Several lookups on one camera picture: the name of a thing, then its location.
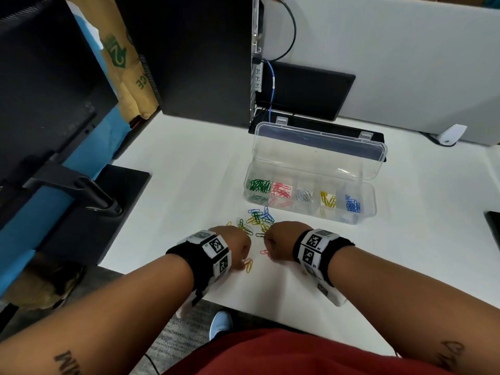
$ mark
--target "black monitor stand arm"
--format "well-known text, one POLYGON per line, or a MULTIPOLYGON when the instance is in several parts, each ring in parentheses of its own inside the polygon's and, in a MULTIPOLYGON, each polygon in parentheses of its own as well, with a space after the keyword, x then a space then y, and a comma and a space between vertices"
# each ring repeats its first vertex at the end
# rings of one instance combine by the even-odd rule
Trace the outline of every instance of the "black monitor stand arm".
POLYGON ((79 201, 85 209, 99 215, 118 217, 122 214, 118 201, 104 192, 96 182, 81 172, 55 163, 52 158, 23 185, 23 188, 37 189, 41 185, 64 191, 79 201))

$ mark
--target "white cubicle partition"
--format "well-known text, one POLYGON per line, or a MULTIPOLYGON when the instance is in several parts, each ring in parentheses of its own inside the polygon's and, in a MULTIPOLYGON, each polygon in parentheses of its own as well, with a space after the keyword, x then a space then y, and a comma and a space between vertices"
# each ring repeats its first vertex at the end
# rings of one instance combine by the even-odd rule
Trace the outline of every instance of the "white cubicle partition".
MULTIPOLYGON (((419 0, 285 0, 297 42, 283 61, 356 75, 340 115, 500 142, 500 10, 419 0)), ((289 46, 286 10, 266 2, 264 55, 289 46)))

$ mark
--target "fist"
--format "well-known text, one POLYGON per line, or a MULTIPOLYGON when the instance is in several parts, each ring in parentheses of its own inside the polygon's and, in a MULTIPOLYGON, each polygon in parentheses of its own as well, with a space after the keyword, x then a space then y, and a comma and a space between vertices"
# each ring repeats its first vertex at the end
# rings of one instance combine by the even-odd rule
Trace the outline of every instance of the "fist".
POLYGON ((247 259, 252 244, 250 237, 243 230, 234 226, 211 227, 209 230, 221 235, 228 244, 232 257, 231 269, 243 270, 245 268, 243 261, 247 259))
POLYGON ((269 257, 274 260, 293 261, 295 242, 302 233, 312 229, 309 225, 298 221, 283 221, 271 225, 264 235, 264 244, 269 257))

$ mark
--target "light blue shoe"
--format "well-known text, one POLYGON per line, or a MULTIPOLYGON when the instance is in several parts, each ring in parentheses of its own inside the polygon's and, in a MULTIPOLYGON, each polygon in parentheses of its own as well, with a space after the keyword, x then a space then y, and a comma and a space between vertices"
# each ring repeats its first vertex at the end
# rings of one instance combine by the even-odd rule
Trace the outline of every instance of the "light blue shoe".
POLYGON ((213 340, 217 333, 220 332, 231 332, 233 330, 233 319, 229 312, 225 310, 221 310, 218 312, 214 319, 212 320, 212 324, 210 325, 210 340, 213 340))

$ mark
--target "white desk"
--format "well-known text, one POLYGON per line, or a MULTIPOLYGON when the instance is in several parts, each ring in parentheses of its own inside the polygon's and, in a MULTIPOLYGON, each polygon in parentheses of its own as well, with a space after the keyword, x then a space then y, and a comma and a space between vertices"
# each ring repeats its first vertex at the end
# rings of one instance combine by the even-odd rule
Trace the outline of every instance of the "white desk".
MULTIPOLYGON (((371 183, 378 213, 350 226, 271 209, 276 221, 301 220, 351 239, 359 247, 428 274, 500 307, 500 252, 484 219, 500 211, 493 162, 498 147, 432 144, 416 132, 339 118, 382 132, 387 163, 371 183)), ((153 177, 101 266, 128 273, 160 257, 198 229, 247 216, 243 180, 253 136, 240 128, 159 114, 115 164, 153 177)), ((215 284, 209 301, 375 353, 393 351, 349 303, 337 308, 294 263, 280 265, 253 238, 250 273, 215 284)))

